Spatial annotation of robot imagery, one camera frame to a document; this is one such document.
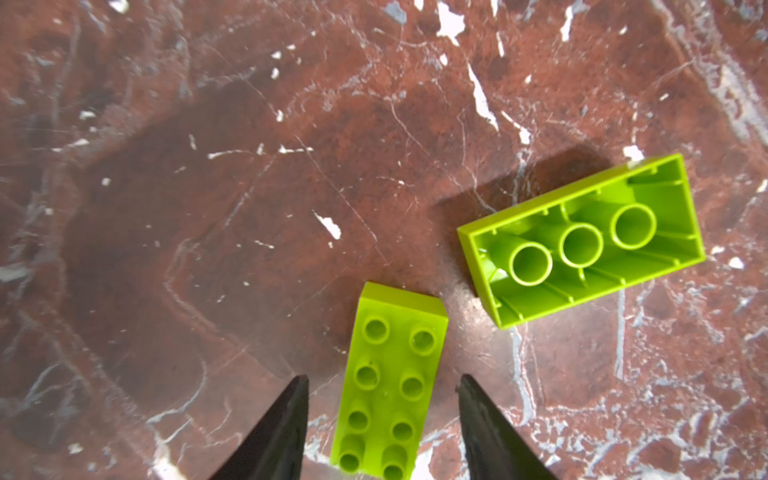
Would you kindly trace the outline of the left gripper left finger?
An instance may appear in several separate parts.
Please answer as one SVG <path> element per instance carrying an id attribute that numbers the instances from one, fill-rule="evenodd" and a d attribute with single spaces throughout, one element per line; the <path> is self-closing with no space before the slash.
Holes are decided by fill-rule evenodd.
<path id="1" fill-rule="evenodd" d="M 308 411 L 309 379 L 297 375 L 211 479 L 299 479 Z"/>

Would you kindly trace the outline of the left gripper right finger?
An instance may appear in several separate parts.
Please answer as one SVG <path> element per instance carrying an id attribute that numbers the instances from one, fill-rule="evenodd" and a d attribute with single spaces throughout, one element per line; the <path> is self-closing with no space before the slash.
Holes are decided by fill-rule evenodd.
<path id="1" fill-rule="evenodd" d="M 457 394 L 472 480 L 556 479 L 471 375 L 461 376 Z"/>

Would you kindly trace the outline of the green brick bottom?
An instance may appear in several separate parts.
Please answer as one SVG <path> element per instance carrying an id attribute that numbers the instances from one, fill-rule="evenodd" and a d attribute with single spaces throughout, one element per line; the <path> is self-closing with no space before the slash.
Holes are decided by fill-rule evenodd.
<path id="1" fill-rule="evenodd" d="M 342 472 L 411 477 L 448 325 L 436 297 L 364 285 L 331 454 Z"/>

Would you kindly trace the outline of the green brick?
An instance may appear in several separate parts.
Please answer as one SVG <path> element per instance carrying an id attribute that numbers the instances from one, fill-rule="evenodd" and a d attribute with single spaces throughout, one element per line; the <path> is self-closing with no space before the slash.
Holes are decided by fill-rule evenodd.
<path id="1" fill-rule="evenodd" d="M 436 297 L 364 285 L 331 454 L 342 472 L 411 477 L 448 325 Z"/>
<path id="2" fill-rule="evenodd" d="M 477 295 L 500 329 L 706 258 L 680 154 L 612 167 L 457 234 Z"/>

